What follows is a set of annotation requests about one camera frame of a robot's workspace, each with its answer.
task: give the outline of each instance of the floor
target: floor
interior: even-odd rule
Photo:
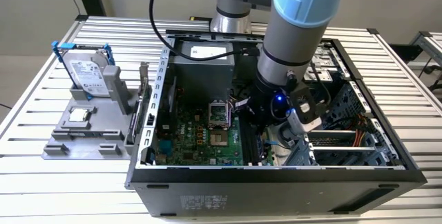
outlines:
[[[0,103],[13,107],[50,56],[0,55]],[[0,106],[0,122],[10,109]]]

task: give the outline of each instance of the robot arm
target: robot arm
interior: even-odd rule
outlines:
[[[308,132],[321,125],[326,106],[313,101],[302,79],[340,0],[236,1],[272,6],[256,87],[248,101],[252,120],[264,129],[289,119],[296,131]],[[308,106],[300,106],[300,97],[308,98]]]

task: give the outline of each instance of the gray wall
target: gray wall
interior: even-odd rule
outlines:
[[[149,0],[103,2],[110,16],[147,17]],[[0,54],[50,54],[51,41],[62,38],[77,16],[73,0],[0,0],[0,7]],[[214,13],[216,0],[157,0],[158,18],[186,20]],[[332,25],[374,27],[389,42],[409,42],[420,30],[442,32],[441,14],[441,0],[342,0]],[[252,17],[268,22],[269,13],[254,11]]]
[[[77,15],[73,0],[0,0],[0,55],[50,55]]]

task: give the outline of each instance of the green circuit board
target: green circuit board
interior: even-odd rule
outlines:
[[[233,116],[229,130],[210,130],[208,123],[208,107],[186,107],[178,110],[172,153],[169,155],[162,154],[162,152],[157,154],[159,165],[244,165],[238,117]]]

